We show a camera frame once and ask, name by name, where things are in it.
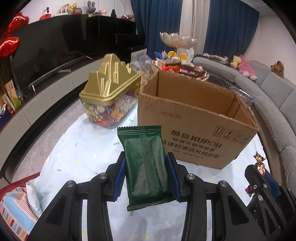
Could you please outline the red twisted wrapper candy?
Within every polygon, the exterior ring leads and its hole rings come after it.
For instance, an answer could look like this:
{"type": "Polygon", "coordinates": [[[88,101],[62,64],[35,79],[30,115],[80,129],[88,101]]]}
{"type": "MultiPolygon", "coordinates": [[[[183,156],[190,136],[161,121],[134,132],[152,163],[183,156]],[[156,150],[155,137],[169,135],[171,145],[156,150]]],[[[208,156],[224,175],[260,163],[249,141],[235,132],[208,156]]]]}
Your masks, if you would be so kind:
{"type": "MultiPolygon", "coordinates": [[[[265,157],[261,156],[258,152],[256,152],[256,154],[253,156],[256,160],[255,163],[255,167],[257,169],[257,171],[264,176],[266,173],[266,168],[265,168],[265,164],[263,163],[263,161],[265,160],[265,157]]],[[[247,195],[249,197],[252,196],[252,194],[254,194],[255,187],[252,187],[250,184],[248,185],[248,187],[245,189],[245,192],[247,193],[247,195]]]]}

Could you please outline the dark green snack packet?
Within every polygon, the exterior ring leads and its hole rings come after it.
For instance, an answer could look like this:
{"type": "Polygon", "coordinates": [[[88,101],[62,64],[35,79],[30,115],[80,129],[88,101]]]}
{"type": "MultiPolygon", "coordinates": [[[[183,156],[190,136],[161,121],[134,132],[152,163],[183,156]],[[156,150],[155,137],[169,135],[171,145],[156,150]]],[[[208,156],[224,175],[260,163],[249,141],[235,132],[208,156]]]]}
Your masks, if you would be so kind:
{"type": "Polygon", "coordinates": [[[117,135],[125,152],[127,211],[175,200],[167,172],[162,127],[119,127],[117,135]]]}

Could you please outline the brown cardboard box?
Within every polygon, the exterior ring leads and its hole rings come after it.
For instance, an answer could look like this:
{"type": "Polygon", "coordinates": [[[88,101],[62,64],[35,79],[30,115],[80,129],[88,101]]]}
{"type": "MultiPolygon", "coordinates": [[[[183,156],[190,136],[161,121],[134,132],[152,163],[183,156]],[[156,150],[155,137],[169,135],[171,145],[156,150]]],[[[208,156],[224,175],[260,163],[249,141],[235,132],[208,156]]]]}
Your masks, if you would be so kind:
{"type": "Polygon", "coordinates": [[[236,159],[259,131],[236,93],[165,71],[139,93],[137,123],[160,125],[165,151],[176,159],[216,169],[236,159]]]}

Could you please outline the gold lid candy jar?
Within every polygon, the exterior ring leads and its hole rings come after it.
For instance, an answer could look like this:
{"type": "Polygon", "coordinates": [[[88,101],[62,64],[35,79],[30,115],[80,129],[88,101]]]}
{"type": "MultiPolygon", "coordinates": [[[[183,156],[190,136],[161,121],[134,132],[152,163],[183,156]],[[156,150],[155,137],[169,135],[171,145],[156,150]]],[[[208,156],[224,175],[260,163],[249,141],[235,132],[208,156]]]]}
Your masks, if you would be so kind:
{"type": "Polygon", "coordinates": [[[79,93],[88,120],[115,128],[137,103],[140,75],[115,54],[104,56],[79,93]]]}

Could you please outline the brown teddy bear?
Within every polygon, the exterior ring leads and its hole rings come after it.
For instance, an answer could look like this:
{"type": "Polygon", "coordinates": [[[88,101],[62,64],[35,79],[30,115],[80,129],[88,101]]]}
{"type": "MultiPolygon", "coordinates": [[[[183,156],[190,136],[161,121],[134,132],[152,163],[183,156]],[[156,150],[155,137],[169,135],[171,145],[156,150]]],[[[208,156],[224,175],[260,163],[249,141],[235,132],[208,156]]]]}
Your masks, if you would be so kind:
{"type": "Polygon", "coordinates": [[[284,78],[284,64],[281,61],[277,61],[275,64],[271,65],[271,71],[276,75],[284,78]]]}

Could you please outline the pink plush toy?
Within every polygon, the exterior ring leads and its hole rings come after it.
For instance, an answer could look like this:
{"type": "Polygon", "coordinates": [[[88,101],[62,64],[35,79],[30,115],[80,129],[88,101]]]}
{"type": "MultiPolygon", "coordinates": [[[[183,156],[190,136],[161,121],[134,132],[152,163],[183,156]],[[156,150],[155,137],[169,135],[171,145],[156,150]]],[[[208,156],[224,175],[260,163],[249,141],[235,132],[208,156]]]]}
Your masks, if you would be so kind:
{"type": "Polygon", "coordinates": [[[257,76],[253,71],[250,62],[245,60],[242,55],[239,56],[241,63],[238,64],[238,71],[245,77],[249,78],[252,81],[257,80],[257,76]]]}

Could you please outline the two tier snack stand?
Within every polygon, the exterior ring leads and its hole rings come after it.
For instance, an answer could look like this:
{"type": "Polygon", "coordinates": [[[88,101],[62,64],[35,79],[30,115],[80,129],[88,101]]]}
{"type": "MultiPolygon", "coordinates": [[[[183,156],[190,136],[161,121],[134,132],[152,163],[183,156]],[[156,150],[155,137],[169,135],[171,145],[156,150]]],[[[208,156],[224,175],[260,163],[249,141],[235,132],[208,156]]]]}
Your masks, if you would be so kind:
{"type": "Polygon", "coordinates": [[[170,52],[155,52],[153,61],[156,68],[161,71],[177,73],[206,81],[210,77],[206,70],[199,65],[193,64],[194,45],[197,39],[181,35],[179,33],[160,32],[160,38],[166,46],[173,48],[170,52]]]}

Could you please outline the plastic bag of peanuts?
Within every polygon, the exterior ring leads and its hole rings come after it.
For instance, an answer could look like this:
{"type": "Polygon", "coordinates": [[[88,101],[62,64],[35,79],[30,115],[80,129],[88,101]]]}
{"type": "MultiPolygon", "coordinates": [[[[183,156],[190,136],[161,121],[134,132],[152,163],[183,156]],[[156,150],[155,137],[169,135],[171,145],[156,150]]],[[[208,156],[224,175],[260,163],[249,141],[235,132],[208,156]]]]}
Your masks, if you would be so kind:
{"type": "Polygon", "coordinates": [[[140,75],[140,92],[144,90],[144,87],[150,82],[151,78],[159,72],[155,61],[147,55],[147,48],[132,52],[130,65],[140,75]]]}

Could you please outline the yellow plush toy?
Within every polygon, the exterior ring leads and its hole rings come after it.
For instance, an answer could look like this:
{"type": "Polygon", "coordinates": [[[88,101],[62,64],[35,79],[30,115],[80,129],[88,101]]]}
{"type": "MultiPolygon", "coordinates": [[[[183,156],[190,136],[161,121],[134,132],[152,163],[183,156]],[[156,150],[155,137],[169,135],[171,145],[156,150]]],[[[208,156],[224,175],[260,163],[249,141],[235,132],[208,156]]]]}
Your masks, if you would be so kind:
{"type": "Polygon", "coordinates": [[[233,59],[232,61],[230,62],[230,66],[233,68],[233,69],[237,69],[238,68],[238,65],[241,64],[241,58],[239,56],[233,56],[233,59]]]}

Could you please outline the black piano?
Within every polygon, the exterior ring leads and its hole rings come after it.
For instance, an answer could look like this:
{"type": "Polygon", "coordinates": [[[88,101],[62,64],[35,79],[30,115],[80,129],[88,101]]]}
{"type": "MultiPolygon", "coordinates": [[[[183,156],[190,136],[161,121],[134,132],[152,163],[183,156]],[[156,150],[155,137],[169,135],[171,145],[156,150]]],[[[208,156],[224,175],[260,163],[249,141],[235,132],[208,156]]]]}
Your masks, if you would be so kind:
{"type": "Polygon", "coordinates": [[[93,55],[116,54],[125,63],[130,63],[133,52],[146,49],[145,35],[137,33],[135,22],[110,16],[88,18],[86,40],[93,55]]]}

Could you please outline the black television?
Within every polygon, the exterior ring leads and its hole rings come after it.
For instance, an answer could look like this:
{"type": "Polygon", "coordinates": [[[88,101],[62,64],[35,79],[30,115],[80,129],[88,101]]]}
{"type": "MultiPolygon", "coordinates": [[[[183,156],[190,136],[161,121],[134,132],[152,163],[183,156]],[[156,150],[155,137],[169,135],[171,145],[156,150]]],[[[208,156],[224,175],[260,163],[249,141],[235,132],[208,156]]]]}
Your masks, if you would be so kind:
{"type": "Polygon", "coordinates": [[[11,57],[13,81],[24,91],[54,69],[93,53],[98,17],[63,15],[40,20],[13,31],[20,47],[11,57]]]}

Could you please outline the blue curtain right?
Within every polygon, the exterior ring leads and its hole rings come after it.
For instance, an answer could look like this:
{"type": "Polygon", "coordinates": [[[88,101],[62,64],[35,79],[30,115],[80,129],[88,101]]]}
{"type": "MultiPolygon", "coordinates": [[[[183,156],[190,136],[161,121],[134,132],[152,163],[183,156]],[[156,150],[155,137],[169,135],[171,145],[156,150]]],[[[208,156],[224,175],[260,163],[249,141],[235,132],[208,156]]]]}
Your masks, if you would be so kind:
{"type": "Polygon", "coordinates": [[[256,32],[259,12],[242,1],[210,1],[204,53],[243,55],[256,32]]]}

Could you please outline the red heart balloon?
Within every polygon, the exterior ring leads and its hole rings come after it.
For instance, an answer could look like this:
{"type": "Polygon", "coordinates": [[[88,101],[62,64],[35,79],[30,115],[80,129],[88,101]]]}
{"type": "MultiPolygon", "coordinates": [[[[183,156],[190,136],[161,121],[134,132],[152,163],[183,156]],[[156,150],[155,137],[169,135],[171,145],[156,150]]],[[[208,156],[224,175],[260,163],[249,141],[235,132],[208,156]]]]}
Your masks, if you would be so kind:
{"type": "Polygon", "coordinates": [[[16,14],[16,16],[9,23],[5,39],[1,41],[1,59],[5,59],[13,55],[20,47],[21,41],[19,37],[12,35],[13,31],[27,25],[29,23],[29,17],[24,16],[22,12],[16,14]]]}

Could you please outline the blue curtain left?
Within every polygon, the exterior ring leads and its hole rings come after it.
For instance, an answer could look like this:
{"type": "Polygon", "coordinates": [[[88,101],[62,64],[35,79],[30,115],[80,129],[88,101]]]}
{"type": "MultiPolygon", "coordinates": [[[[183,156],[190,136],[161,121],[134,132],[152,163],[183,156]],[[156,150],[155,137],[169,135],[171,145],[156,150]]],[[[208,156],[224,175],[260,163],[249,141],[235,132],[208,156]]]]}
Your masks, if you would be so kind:
{"type": "Polygon", "coordinates": [[[145,35],[147,55],[154,58],[155,52],[169,52],[160,33],[178,33],[181,22],[182,1],[150,0],[131,1],[137,32],[145,35]]]}

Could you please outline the grey bunny plush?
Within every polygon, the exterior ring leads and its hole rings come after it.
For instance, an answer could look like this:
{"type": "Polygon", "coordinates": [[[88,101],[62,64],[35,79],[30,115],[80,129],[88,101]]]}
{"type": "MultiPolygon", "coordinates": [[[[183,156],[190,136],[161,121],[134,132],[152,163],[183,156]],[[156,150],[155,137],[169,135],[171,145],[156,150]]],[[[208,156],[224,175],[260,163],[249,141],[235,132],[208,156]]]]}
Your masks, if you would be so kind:
{"type": "Polygon", "coordinates": [[[88,1],[87,2],[87,13],[93,14],[96,11],[95,2],[94,1],[88,1]]]}

